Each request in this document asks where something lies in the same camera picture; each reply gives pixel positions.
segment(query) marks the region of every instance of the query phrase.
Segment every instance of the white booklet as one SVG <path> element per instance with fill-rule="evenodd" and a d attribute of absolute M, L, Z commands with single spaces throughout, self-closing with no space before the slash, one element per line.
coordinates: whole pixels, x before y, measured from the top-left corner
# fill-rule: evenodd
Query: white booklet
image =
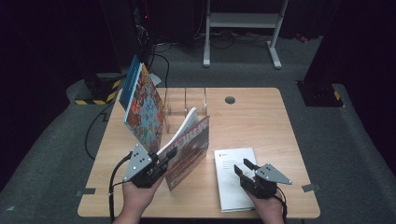
<path fill-rule="evenodd" d="M 239 176 L 233 166 L 238 166 L 243 174 L 253 179 L 254 171 L 248 169 L 244 159 L 257 164 L 253 148 L 233 148 L 215 150 L 216 172 L 218 175 L 221 212 L 253 210 L 254 204 L 240 185 Z"/>

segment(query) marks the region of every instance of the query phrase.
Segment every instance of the wooden table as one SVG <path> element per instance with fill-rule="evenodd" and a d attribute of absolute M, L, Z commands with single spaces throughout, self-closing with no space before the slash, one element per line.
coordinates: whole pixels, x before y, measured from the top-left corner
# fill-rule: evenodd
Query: wooden table
<path fill-rule="evenodd" d="M 220 211 L 214 150 L 238 147 L 253 147 L 258 165 L 270 162 L 293 181 L 292 185 L 279 184 L 287 197 L 288 217 L 319 216 L 320 210 L 314 192 L 304 192 L 302 189 L 302 186 L 311 182 L 278 89 L 181 88 L 172 91 L 179 91 L 179 95 L 185 94 L 186 91 L 186 102 L 189 99 L 196 100 L 196 92 L 205 91 L 207 115 L 210 116 L 209 149 L 206 158 L 176 189 L 169 191 L 163 181 L 143 217 L 257 217 L 255 211 Z M 159 92 L 161 96 L 164 95 L 164 89 L 159 89 Z M 235 103 L 227 104 L 227 96 L 232 96 Z M 86 186 L 87 189 L 95 189 L 94 194 L 84 194 L 78 208 L 78 213 L 82 217 L 109 216 L 107 191 L 111 173 L 137 143 L 134 135 L 122 123 L 123 115 L 124 110 L 117 101 Z M 171 137 L 171 133 L 163 133 L 162 144 Z M 127 164 L 128 162 L 125 162 L 121 166 L 115 182 L 122 180 Z M 117 186 L 116 215 L 121 207 L 121 186 Z"/>

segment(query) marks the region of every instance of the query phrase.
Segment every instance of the book rack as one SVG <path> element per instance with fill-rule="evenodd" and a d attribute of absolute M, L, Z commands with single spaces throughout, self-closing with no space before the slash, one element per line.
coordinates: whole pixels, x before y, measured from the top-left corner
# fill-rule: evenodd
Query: book rack
<path fill-rule="evenodd" d="M 192 107 L 197 108 L 199 119 L 207 115 L 205 88 L 184 88 L 184 92 L 167 88 L 164 95 L 166 133 L 176 133 Z"/>

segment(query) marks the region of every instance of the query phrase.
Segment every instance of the white stand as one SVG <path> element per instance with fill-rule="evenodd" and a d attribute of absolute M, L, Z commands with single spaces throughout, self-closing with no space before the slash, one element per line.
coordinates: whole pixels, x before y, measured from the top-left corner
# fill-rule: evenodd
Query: white stand
<path fill-rule="evenodd" d="M 210 27 L 247 27 L 247 28 L 273 28 L 272 40 L 267 41 L 275 69 L 282 67 L 277 57 L 275 44 L 279 30 L 285 17 L 286 7 L 289 0 L 283 0 L 279 13 L 211 13 L 210 0 L 207 0 L 206 9 L 206 29 L 205 29 L 205 48 L 204 48 L 204 67 L 210 66 Z"/>

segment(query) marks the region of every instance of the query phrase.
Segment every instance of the colorful book cover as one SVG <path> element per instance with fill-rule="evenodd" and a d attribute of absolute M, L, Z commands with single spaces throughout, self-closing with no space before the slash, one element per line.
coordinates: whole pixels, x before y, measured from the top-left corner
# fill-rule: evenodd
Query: colorful book cover
<path fill-rule="evenodd" d="M 174 147 L 177 148 L 177 154 L 169 161 L 168 171 L 165 174 L 169 190 L 180 184 L 206 157 L 209 147 L 209 116 L 192 125 L 186 132 L 162 149 L 159 153 L 160 160 Z"/>
<path fill-rule="evenodd" d="M 132 97 L 132 92 L 134 92 L 137 76 L 140 74 L 141 68 L 142 64 L 139 62 L 139 59 L 135 55 L 132 59 L 131 66 L 129 67 L 128 75 L 125 78 L 124 87 L 120 96 L 120 103 L 125 110 L 128 107 L 129 101 Z"/>
<path fill-rule="evenodd" d="M 164 106 L 149 71 L 141 64 L 123 122 L 147 151 L 156 153 L 161 146 Z"/>

